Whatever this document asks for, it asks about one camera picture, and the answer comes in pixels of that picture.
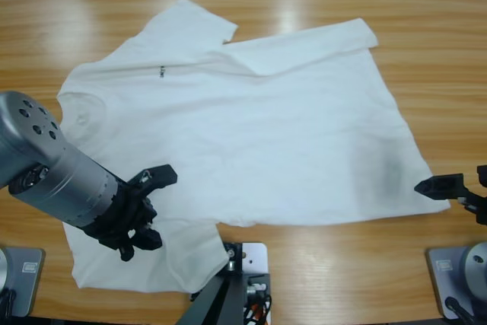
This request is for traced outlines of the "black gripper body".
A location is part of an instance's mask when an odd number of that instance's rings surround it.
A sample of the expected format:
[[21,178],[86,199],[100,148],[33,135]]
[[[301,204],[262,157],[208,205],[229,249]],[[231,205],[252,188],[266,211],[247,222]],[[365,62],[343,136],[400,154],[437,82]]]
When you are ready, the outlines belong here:
[[[476,168],[476,171],[480,185],[486,188],[486,166],[480,165]],[[463,191],[458,199],[458,202],[463,205],[465,210],[475,215],[477,223],[486,223],[485,196],[479,196],[470,192],[466,187],[463,187]]]
[[130,261],[137,248],[134,246],[135,231],[151,227],[157,215],[148,198],[155,189],[152,183],[118,186],[110,207],[91,224],[82,227],[82,231],[105,247],[119,251],[122,261]]

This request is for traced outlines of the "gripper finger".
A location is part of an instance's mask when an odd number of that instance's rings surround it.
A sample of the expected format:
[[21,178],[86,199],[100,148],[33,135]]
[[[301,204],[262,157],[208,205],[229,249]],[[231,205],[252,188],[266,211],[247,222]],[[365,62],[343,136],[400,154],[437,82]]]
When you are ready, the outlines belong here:
[[150,228],[143,227],[135,231],[134,246],[142,250],[156,250],[163,245],[160,234]]
[[457,199],[465,195],[463,174],[432,176],[418,183],[414,190],[433,200]]

